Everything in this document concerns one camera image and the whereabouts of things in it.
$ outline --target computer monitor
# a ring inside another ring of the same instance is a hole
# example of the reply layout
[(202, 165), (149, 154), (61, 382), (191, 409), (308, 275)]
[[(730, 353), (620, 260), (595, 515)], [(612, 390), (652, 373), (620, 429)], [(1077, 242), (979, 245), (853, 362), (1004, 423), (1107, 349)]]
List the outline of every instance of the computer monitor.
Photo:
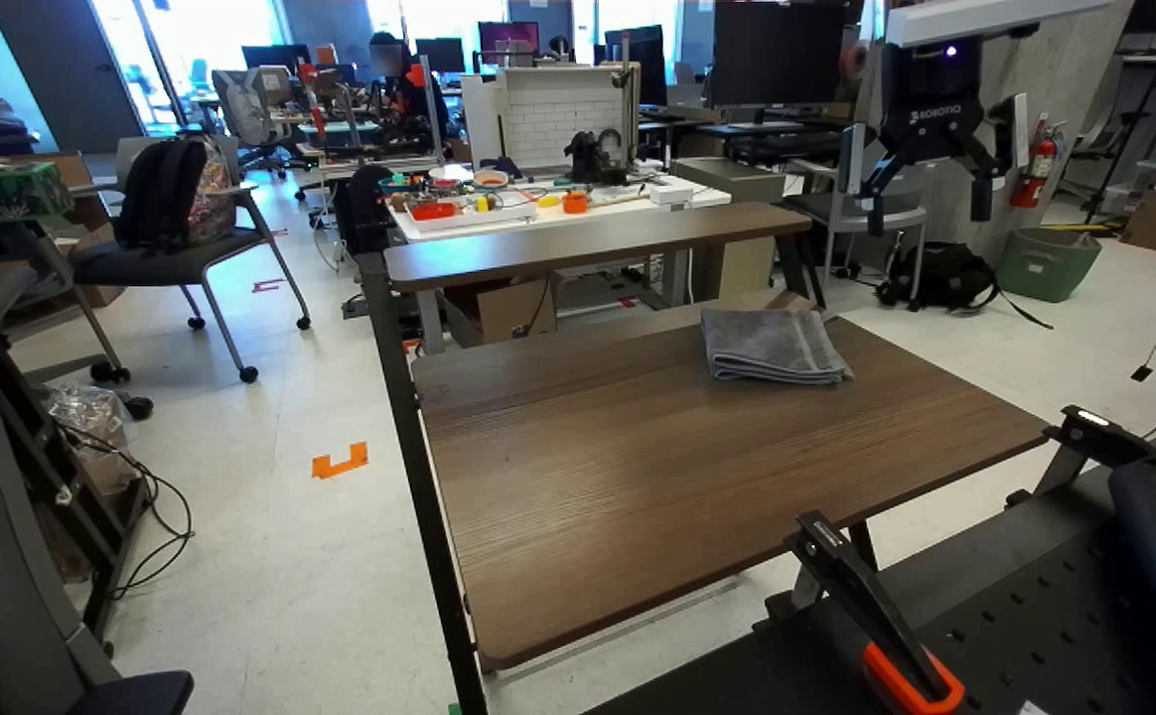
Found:
[(541, 25), (482, 25), (482, 60), (541, 55)]
[(716, 4), (713, 103), (829, 103), (843, 4)]
[(241, 55), (245, 55), (245, 67), (288, 62), (290, 72), (300, 72), (300, 62), (309, 62), (308, 45), (245, 45)]
[(641, 62), (641, 103), (668, 103), (661, 25), (606, 33), (606, 55)]
[(419, 38), (419, 55), (424, 55), (432, 72), (467, 72), (467, 53), (456, 34)]

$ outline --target folded towel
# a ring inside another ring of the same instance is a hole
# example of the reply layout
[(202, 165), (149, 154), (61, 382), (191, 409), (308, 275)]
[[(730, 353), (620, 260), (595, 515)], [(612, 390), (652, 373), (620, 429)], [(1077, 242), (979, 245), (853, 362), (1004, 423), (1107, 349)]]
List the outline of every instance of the folded towel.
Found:
[(815, 308), (705, 308), (701, 331), (718, 382), (837, 384), (853, 376)]

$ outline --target person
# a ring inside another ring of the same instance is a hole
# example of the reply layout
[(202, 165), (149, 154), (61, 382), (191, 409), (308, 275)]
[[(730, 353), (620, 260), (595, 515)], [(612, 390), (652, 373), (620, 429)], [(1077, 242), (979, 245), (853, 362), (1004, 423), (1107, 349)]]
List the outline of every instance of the person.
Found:
[(412, 60), (408, 45), (390, 33), (370, 38), (374, 60), (386, 67), (390, 121), (399, 129), (428, 129), (424, 83), (432, 87), (436, 125), (448, 137), (448, 105), (443, 83)]

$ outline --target floor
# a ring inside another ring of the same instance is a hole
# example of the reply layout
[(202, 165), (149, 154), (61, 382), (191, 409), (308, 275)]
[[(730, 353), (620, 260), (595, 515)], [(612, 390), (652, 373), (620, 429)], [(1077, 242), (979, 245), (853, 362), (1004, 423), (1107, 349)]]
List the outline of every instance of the floor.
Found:
[[(341, 320), (353, 292), (309, 238), (294, 185), (264, 185), (281, 248), (316, 307), (294, 331), (290, 286), (267, 255), (219, 270), (241, 353), (264, 368), (241, 384), (216, 331), (191, 333), (175, 290), (129, 290), (100, 308), (157, 417), (130, 423), (130, 454), (191, 495), (194, 540), (157, 583), (130, 590), (109, 631), (120, 672), (194, 672), (199, 715), (386, 709), (443, 715), (453, 704), (443, 627), (419, 546), (407, 474), (379, 373), (370, 320)], [(1043, 331), (995, 300), (979, 319), (881, 308), (865, 286), (829, 286), (849, 320), (939, 362), (1004, 401), (1058, 422), (1088, 406), (1127, 429), (1156, 423), (1153, 376), (1127, 373), (1156, 340), (1156, 255), (1106, 242), (1074, 300), (1021, 300)], [(18, 340), (26, 366), (92, 349), (80, 320)], [(316, 456), (370, 443), (370, 463), (316, 482)], [(1032, 483), (1048, 447), (1013, 456), (955, 488), (873, 519), (878, 554), (901, 558)], [(149, 519), (136, 554), (162, 534)], [(765, 594), (792, 587), (795, 565), (772, 558), (490, 684), (496, 709), (557, 715), (612, 699), (676, 664), (745, 635)]]

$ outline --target red fire extinguisher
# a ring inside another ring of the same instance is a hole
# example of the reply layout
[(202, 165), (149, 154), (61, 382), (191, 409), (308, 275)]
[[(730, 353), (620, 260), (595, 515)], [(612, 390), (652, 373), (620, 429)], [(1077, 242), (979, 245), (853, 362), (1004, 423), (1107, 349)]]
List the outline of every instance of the red fire extinguisher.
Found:
[(1048, 115), (1043, 115), (1043, 121), (1031, 137), (1031, 165), (1021, 170), (1008, 207), (1043, 207), (1044, 185), (1052, 180), (1052, 164), (1058, 164), (1058, 129), (1052, 129)]

